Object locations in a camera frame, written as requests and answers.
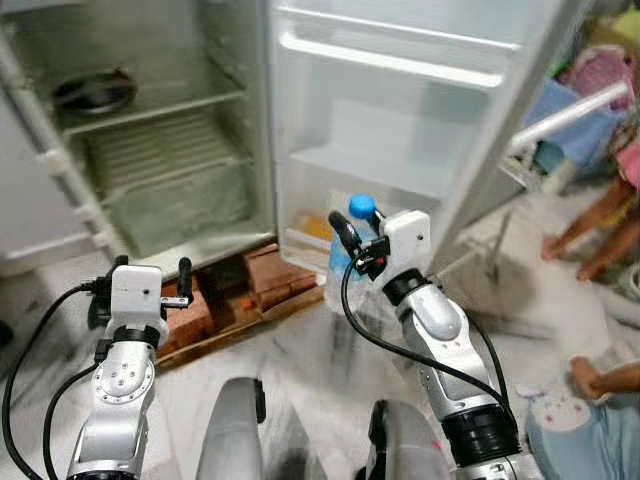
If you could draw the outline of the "white round dotted object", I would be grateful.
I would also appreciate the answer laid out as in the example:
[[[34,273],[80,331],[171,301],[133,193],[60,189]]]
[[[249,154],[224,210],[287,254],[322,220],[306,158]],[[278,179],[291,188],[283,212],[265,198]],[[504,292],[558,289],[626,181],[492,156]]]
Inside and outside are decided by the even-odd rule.
[[[570,394],[547,394],[531,402],[531,417],[548,433],[573,433],[593,420],[593,407]]]

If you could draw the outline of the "grey robot left leg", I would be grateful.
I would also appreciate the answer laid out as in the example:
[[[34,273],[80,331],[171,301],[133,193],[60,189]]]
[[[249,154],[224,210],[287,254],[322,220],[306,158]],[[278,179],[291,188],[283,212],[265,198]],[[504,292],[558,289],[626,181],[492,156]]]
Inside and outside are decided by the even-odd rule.
[[[196,480],[266,480],[259,434],[265,417],[260,379],[225,381],[207,422]]]

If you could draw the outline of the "clear bottle with blue cap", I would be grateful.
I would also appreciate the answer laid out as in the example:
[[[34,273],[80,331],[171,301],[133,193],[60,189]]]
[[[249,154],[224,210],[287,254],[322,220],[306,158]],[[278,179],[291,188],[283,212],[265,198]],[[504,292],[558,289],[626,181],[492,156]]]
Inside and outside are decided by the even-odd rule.
[[[376,200],[366,193],[357,193],[349,197],[346,206],[346,218],[355,232],[358,234],[358,238],[362,242],[372,241],[378,234],[369,225],[369,220],[374,218],[376,206]],[[340,241],[339,230],[333,227],[333,221],[326,218],[328,221],[329,232],[332,233],[332,241],[330,241],[330,253],[328,260],[328,268],[326,268],[326,283],[324,285],[324,301],[330,311],[334,312],[334,315],[342,315],[343,307],[340,305],[340,294],[347,293],[349,310],[353,314],[358,314],[364,310],[364,305],[367,298],[369,298],[370,280],[367,276],[353,271],[351,279],[346,283],[346,288],[343,288],[342,279],[349,265],[351,265],[351,256],[346,247],[343,246]]]

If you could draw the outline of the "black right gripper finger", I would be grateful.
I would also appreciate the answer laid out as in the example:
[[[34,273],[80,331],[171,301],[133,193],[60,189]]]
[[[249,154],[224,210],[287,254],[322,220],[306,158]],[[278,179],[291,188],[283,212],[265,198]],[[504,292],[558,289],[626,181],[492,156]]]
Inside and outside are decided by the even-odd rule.
[[[347,253],[361,253],[364,250],[360,233],[358,233],[355,225],[347,219],[347,216],[344,216],[339,211],[330,211],[328,221],[330,227],[334,230],[335,239],[337,239],[344,251]]]

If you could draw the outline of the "grey robot right leg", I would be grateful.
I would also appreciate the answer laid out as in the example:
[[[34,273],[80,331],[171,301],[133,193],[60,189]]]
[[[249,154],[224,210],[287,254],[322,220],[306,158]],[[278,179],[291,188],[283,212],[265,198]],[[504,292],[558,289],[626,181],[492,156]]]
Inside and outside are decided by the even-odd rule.
[[[367,438],[370,456],[357,480],[452,480],[430,422],[413,404],[379,399]]]

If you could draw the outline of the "pink floral cloth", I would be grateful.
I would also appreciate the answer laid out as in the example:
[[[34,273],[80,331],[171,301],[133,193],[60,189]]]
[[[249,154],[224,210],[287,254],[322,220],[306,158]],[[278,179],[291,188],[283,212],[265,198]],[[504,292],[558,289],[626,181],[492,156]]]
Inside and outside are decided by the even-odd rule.
[[[631,92],[614,100],[609,109],[613,113],[630,113],[635,109],[636,60],[620,45],[585,47],[557,74],[556,79],[581,97],[594,95],[612,84],[626,83]]]

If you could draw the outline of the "white fridge door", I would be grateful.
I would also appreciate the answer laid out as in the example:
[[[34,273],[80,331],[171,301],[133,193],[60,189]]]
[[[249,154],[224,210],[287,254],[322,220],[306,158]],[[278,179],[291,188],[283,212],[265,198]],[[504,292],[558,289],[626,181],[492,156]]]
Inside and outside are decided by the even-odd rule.
[[[425,264],[515,192],[504,172],[593,0],[269,0],[276,241],[328,269],[358,193],[430,216]]]

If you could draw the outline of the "yellow green bag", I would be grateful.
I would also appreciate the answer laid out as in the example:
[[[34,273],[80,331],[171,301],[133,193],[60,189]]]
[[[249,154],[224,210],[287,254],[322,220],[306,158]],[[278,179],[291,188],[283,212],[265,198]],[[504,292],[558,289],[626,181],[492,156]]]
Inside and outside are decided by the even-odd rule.
[[[585,24],[586,45],[613,45],[640,54],[640,10],[631,6],[616,15],[598,15]]]

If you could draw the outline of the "grey robot leg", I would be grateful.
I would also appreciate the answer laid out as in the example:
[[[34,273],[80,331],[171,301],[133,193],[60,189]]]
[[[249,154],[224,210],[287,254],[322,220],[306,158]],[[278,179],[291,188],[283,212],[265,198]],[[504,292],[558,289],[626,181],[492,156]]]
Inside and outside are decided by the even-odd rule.
[[[265,417],[260,379],[225,381],[207,422],[196,480],[266,480],[259,434]]]
[[[413,404],[379,399],[367,438],[370,456],[357,480],[452,480],[430,422]]]

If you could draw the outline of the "dark round pan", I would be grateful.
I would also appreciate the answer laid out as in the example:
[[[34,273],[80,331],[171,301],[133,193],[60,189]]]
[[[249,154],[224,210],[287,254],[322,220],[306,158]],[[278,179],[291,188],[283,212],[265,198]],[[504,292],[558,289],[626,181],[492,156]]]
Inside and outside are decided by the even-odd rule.
[[[64,113],[99,116],[128,108],[137,91],[133,77],[124,70],[105,70],[59,84],[52,101]]]

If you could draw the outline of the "blue cloth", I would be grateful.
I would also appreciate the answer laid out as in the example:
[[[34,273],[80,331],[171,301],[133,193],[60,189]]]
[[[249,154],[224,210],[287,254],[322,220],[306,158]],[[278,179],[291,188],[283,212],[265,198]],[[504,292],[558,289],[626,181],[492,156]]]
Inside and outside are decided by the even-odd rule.
[[[524,127],[566,109],[580,99],[570,88],[548,79],[541,88],[539,99],[526,115]],[[625,118],[626,114],[621,111],[609,108],[594,110],[562,131],[545,137],[535,152],[534,164],[544,172],[552,172],[568,159],[580,170],[588,169],[607,155],[613,134]]]

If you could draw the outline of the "child in pink dress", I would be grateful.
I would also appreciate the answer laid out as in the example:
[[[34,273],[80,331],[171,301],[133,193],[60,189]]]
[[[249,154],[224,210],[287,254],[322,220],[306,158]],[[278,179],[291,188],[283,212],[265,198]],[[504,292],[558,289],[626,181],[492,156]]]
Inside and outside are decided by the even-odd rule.
[[[605,227],[607,220],[616,219],[617,224],[607,239],[589,260],[582,262],[577,270],[579,282],[591,282],[608,269],[613,262],[621,260],[626,253],[635,250],[640,237],[639,221],[639,157],[640,147],[636,140],[628,143],[614,157],[618,175],[611,187],[593,206],[577,215],[559,236],[548,236],[541,244],[541,260],[557,260],[567,248],[586,233]]]

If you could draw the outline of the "child in orange clothes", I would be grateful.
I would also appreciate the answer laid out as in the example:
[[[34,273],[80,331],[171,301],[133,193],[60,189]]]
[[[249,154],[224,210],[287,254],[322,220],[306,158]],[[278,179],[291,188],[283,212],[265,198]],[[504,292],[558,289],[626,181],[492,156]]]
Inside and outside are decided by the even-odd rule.
[[[600,372],[590,364],[588,358],[579,356],[571,358],[570,371],[573,383],[590,401],[602,401],[608,394],[640,390],[639,364],[628,364],[608,372]]]

